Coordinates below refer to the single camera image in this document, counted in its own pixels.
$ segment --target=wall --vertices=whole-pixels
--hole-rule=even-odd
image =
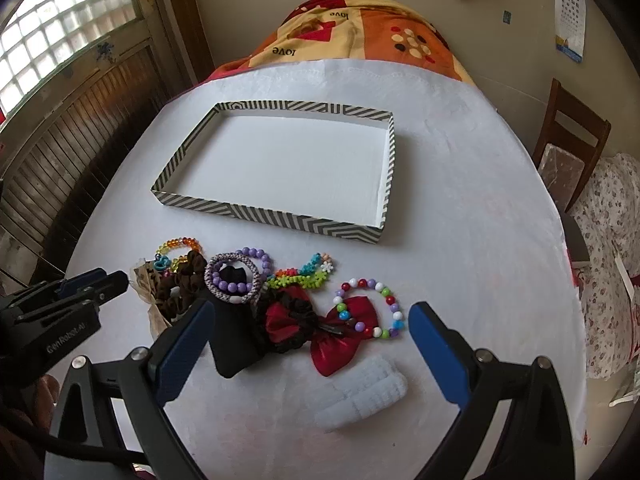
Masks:
[[[216,65],[249,54],[305,0],[197,0]],[[584,60],[555,50],[554,0],[397,0],[429,20],[531,152],[553,77],[612,124],[606,153],[640,158],[640,78],[587,2]],[[511,25],[502,13],[512,13]]]

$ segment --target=glass block window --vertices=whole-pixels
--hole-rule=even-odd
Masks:
[[[57,65],[135,17],[131,0],[24,0],[0,34],[4,115]]]

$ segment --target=black scrunchie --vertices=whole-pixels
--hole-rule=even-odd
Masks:
[[[270,341],[269,334],[265,328],[267,309],[273,303],[280,303],[284,308],[289,310],[289,317],[295,319],[300,327],[297,333],[279,343]],[[300,348],[311,339],[311,336],[318,328],[318,316],[314,312],[313,305],[311,305],[308,300],[292,298],[287,294],[286,290],[274,290],[272,288],[268,289],[258,300],[255,322],[267,343],[268,351],[277,352],[278,354],[284,354],[284,352],[288,352],[289,350]]]

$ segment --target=eye chart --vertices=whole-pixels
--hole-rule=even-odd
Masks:
[[[582,61],[586,0],[556,0],[556,49]]]

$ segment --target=white table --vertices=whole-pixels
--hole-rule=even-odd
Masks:
[[[393,112],[396,173],[378,245],[166,207],[155,199],[149,188],[187,132],[216,102],[245,99],[329,101]],[[349,153],[339,146],[336,156],[348,163]],[[242,171],[264,174],[268,167],[265,160],[263,169]],[[322,179],[322,168],[310,170]],[[232,177],[215,168],[203,176],[221,183]],[[558,213],[529,155],[471,86],[407,65],[326,60],[263,68],[193,89],[161,111],[121,165],[67,274],[98,266],[128,271],[178,236],[197,238],[210,255],[261,247],[279,267],[328,252],[337,269],[312,295],[321,314],[341,282],[374,277],[392,288],[405,312],[428,300],[474,348],[523,363],[545,354],[558,371],[575,435],[584,431],[584,324]],[[388,309],[379,296],[372,298],[388,324]],[[129,289],[103,307],[102,329],[74,354],[100,362],[150,346],[146,308]],[[166,412],[210,478],[409,480],[446,433],[456,407],[442,397],[408,332],[362,344],[354,362],[376,352],[407,376],[409,393],[339,432],[309,426],[305,393],[331,379],[315,370],[308,346],[267,356],[231,380],[216,373],[207,353]],[[72,357],[54,369],[59,379]],[[118,414],[135,447],[122,406]],[[482,448],[475,473],[490,453]]]

